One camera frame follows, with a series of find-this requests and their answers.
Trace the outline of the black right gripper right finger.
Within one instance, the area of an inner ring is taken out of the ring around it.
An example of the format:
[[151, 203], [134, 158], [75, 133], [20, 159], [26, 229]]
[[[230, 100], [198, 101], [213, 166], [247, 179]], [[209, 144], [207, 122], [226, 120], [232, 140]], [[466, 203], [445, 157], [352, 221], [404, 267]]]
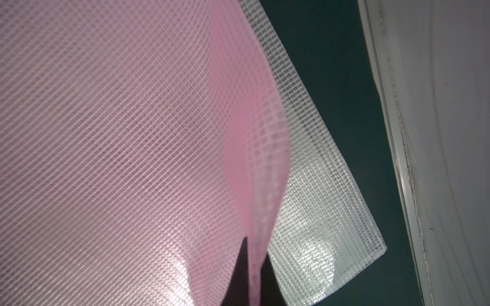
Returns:
[[261, 306], [287, 306], [279, 288], [270, 256], [267, 254], [261, 268]]

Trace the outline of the pink mesh document bag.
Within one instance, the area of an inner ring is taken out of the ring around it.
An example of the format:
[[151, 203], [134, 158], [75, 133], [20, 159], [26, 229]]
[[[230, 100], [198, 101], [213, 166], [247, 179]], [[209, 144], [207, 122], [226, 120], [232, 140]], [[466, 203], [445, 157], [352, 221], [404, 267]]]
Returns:
[[238, 1], [1, 2], [1, 304], [220, 305], [260, 272], [285, 108]]

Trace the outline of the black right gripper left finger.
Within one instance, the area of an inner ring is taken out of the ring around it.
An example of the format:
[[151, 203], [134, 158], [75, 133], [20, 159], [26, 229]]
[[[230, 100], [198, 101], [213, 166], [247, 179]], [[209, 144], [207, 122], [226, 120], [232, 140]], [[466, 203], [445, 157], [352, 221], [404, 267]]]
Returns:
[[248, 238], [245, 237], [221, 306], [249, 306], [249, 304]]

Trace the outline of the blue zipper document bag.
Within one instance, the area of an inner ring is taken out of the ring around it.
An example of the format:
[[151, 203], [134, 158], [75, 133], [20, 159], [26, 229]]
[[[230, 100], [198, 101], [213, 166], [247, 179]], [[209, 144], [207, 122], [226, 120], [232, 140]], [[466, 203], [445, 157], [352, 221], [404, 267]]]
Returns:
[[387, 247], [366, 202], [283, 43], [258, 1], [241, 1], [286, 110], [290, 175], [269, 256], [288, 305], [314, 305]]

